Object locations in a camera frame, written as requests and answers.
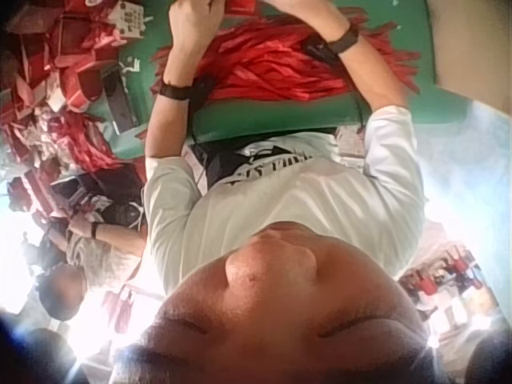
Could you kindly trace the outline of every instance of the white long-sleeve shirt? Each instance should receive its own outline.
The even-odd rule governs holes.
[[[408,110],[389,106],[370,117],[363,173],[336,162],[333,138],[325,134],[274,138],[242,152],[272,146],[293,153],[242,166],[205,196],[183,158],[146,160],[150,254],[168,294],[200,266],[278,221],[340,238],[392,276],[407,265],[424,206]]]

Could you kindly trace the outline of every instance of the nose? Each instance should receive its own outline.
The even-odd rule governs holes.
[[[274,295],[303,289],[314,282],[317,262],[313,252],[286,240],[279,230],[266,230],[226,260],[230,288]]]

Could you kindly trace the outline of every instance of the worker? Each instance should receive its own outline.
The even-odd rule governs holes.
[[[201,196],[180,157],[187,87],[225,3],[177,0],[144,195],[151,258],[169,297],[112,382],[444,382],[392,279],[424,217],[404,90],[331,2],[266,2],[333,43],[370,105],[364,172],[332,159],[331,135],[277,135],[240,149],[247,163]]]
[[[49,239],[66,253],[66,262],[38,276],[38,292],[49,316],[72,319],[91,290],[118,290],[134,277],[146,248],[143,232],[124,226],[91,222],[83,213],[70,220],[66,238],[48,230]]]

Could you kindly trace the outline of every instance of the green table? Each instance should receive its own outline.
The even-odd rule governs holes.
[[[150,92],[155,81],[154,64],[150,62],[150,58],[158,48],[168,46],[172,41],[167,12],[172,1],[145,0],[142,3],[146,16],[153,16],[154,19],[146,25],[146,37],[124,47],[121,53],[123,62],[128,57],[141,60],[141,71],[128,73],[126,76],[134,113],[142,124],[137,132],[143,130],[144,124],[149,121],[154,100]],[[410,108],[416,123],[439,124],[464,119],[468,101],[435,86],[434,52],[426,0],[337,0],[335,3],[339,6],[363,7],[370,19],[368,26],[396,22],[400,27],[391,35],[394,46],[422,54],[416,61],[419,73],[415,78],[421,94],[412,94],[410,98]],[[264,6],[263,13],[275,14],[276,11]],[[228,20],[224,26],[233,23]],[[209,104],[196,113],[194,131],[199,141],[207,142],[276,130],[338,126],[355,123],[357,120],[354,101],[348,94],[314,102],[232,100]],[[128,157],[142,154],[142,146],[139,140],[133,138],[133,132],[122,136],[109,139],[116,153],[120,151]]]

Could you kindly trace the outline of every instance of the bundle of red ribbons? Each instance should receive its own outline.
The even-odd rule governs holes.
[[[65,111],[48,121],[48,131],[56,136],[59,145],[69,150],[73,161],[85,172],[119,167],[120,161],[101,134],[98,135],[101,141],[96,146],[87,137],[88,126],[95,123],[92,116]]]
[[[366,40],[378,50],[400,81],[419,93],[412,77],[418,72],[409,61],[420,54],[396,50],[390,32],[397,27],[388,22],[373,29],[363,8],[341,8]],[[209,100],[245,98],[260,101],[295,100],[307,102],[351,91],[347,81],[327,64],[301,51],[301,42],[315,32],[299,20],[280,16],[250,20],[221,31],[205,53],[197,76],[209,74],[218,80]],[[171,46],[161,48],[152,60],[157,63],[158,80],[151,88],[156,94],[161,85]]]

